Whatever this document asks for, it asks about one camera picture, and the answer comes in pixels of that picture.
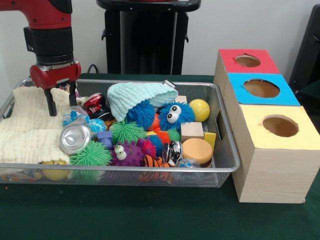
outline round hole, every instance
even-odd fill
[[[280,89],[272,82],[263,79],[251,79],[244,83],[244,88],[253,96],[260,98],[275,98]]]
[[[271,133],[285,138],[292,137],[299,131],[298,124],[290,118],[281,115],[267,116],[263,120],[263,126]]]
[[[254,67],[258,67],[261,62],[258,58],[256,58],[255,56],[251,56],[248,54],[243,54],[240,56],[237,56],[235,58],[235,62],[241,66],[247,67],[247,68],[254,68]]]

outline red can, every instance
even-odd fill
[[[99,111],[101,107],[106,106],[106,98],[102,93],[96,93],[88,97],[88,100],[84,102],[83,108],[89,116]]]

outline mint green knit hat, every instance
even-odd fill
[[[117,83],[109,87],[107,92],[111,113],[117,122],[123,121],[130,109],[145,100],[160,108],[172,103],[177,96],[177,90],[157,82]]]

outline red square top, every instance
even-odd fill
[[[228,73],[280,74],[267,50],[220,49]]]

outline metal basket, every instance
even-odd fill
[[[116,80],[78,80],[82,96],[95,93],[107,95],[108,88]],[[175,82],[179,95],[187,101],[203,99],[209,103],[211,113],[202,123],[206,132],[218,133],[210,168],[157,168],[124,166],[75,166],[46,164],[0,163],[0,183],[59,184],[59,185],[113,185],[113,186],[168,186],[219,188],[230,173],[240,166],[235,140],[221,92],[212,83]],[[30,79],[19,86],[33,86]],[[10,115],[14,107],[11,95],[0,110],[0,116]]]

